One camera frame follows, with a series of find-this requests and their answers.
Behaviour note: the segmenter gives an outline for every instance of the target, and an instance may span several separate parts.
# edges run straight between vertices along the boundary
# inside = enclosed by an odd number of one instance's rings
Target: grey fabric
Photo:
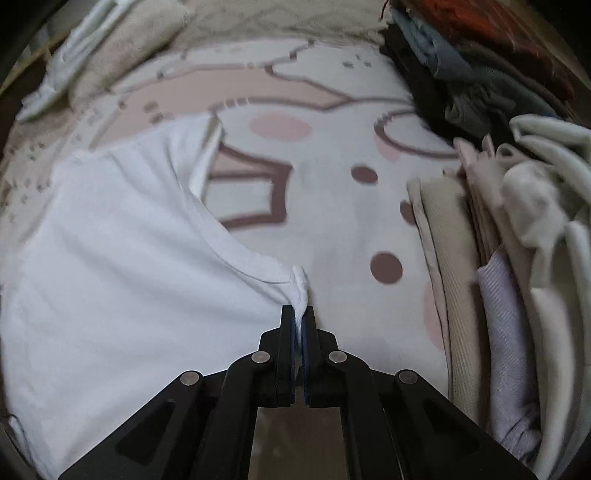
[[[489,432],[517,459],[532,466],[542,435],[534,344],[523,300],[503,251],[496,251],[476,278],[491,346]]]
[[[437,30],[423,20],[393,8],[392,20],[434,78],[448,82],[450,102],[445,119],[482,138],[491,132],[491,114],[507,125],[524,113],[559,118],[554,109],[510,75],[479,63],[468,63]]]
[[[511,112],[511,116],[521,115],[522,113],[535,113],[536,115],[560,118],[542,97],[510,75],[478,64],[472,65],[472,71],[478,82],[494,88],[500,95],[515,101],[515,109]]]
[[[507,125],[510,118],[524,113],[559,118],[548,103],[499,70],[472,65],[474,83],[449,82],[450,103],[445,119],[466,132],[482,138],[491,132],[491,115]]]
[[[480,83],[449,83],[450,103],[445,111],[445,120],[457,125],[478,138],[492,130],[491,114],[500,117],[507,125],[515,102]]]
[[[472,82],[472,69],[457,50],[428,23],[416,17],[407,17],[395,8],[392,20],[396,23],[418,61],[429,67],[439,80]]]

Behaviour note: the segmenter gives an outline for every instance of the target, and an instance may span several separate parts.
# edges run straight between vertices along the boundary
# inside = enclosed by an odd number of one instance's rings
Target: pink circle
[[[425,328],[429,339],[439,350],[443,351],[443,333],[441,332],[441,321],[435,305],[435,297],[433,296],[433,287],[431,282],[425,285]]]
[[[382,154],[383,158],[390,161],[397,161],[400,158],[400,152],[388,145],[379,136],[374,135],[374,140],[378,147],[378,151]]]
[[[281,112],[263,113],[249,124],[251,131],[266,140],[295,142],[312,133],[312,127],[303,120]]]

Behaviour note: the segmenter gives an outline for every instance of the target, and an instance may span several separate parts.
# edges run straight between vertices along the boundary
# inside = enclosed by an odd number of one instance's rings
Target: lavender fabric
[[[476,273],[491,345],[489,433],[531,466],[542,438],[534,344],[511,266],[501,250]]]

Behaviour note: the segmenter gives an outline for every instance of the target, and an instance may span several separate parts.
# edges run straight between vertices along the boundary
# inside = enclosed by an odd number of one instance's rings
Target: white t-shirt
[[[255,351],[283,304],[299,332],[303,270],[248,250],[199,200],[221,130],[188,117],[56,167],[0,319],[9,409],[44,477],[183,371]]]

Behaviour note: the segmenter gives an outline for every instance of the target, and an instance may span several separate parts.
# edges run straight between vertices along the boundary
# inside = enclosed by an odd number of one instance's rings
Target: beige folded fabric
[[[474,229],[477,238],[480,239],[481,266],[486,265],[491,259],[492,254],[499,248],[501,240],[499,239],[499,232],[496,229],[495,222],[475,186],[473,166],[477,161],[494,157],[494,145],[489,135],[482,141],[482,152],[477,152],[474,145],[463,138],[456,138],[453,143],[466,174],[468,198],[474,210]]]
[[[443,280],[452,349],[453,402],[480,426],[486,423],[491,355],[482,298],[476,285],[479,256],[458,179],[421,184],[423,206]]]
[[[558,171],[508,145],[473,168],[514,268],[534,338],[543,439],[533,470],[542,480],[550,477],[569,441],[583,378],[579,299],[563,241],[568,218],[561,208],[568,202]]]
[[[125,73],[164,47],[193,11],[177,0],[142,0],[97,48],[68,91],[74,109],[103,93]]]
[[[548,396],[547,417],[554,421],[544,430],[556,441],[552,451],[560,452],[551,476],[557,479],[591,429],[591,131],[535,115],[516,117],[510,125],[518,143],[547,162],[512,168],[502,190],[514,230],[537,249],[530,286],[540,290],[540,319],[548,330],[544,348],[556,351],[559,362],[553,406]],[[561,445],[557,424],[564,427]]]
[[[453,401],[453,370],[452,370],[452,349],[449,340],[449,323],[447,319],[447,306],[445,302],[445,292],[443,290],[443,280],[441,279],[441,272],[439,271],[439,263],[437,262],[437,255],[435,252],[435,245],[433,245],[433,237],[427,216],[423,208],[423,200],[421,198],[421,180],[412,179],[407,184],[408,198],[413,206],[414,218],[417,221],[418,233],[421,237],[421,244],[423,245],[423,252],[425,253],[425,260],[427,262],[427,269],[431,277],[431,287],[433,288],[433,297],[435,299],[435,307],[441,322],[441,336],[443,337],[443,349],[445,350],[445,357],[447,361],[447,375],[449,378],[449,387],[447,398]]]

